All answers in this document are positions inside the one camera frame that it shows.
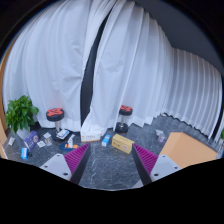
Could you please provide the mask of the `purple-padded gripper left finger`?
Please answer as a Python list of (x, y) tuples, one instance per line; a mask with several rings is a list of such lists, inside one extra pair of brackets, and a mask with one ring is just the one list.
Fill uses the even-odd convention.
[(89, 144), (80, 146), (65, 155), (57, 153), (45, 162), (41, 169), (74, 184), (79, 184), (90, 153), (91, 146)]

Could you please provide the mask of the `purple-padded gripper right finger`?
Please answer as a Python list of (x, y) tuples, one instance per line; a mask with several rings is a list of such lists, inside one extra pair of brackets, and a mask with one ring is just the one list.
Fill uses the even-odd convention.
[(137, 144), (132, 144), (131, 152), (143, 185), (181, 170), (181, 167), (165, 154), (156, 155)]

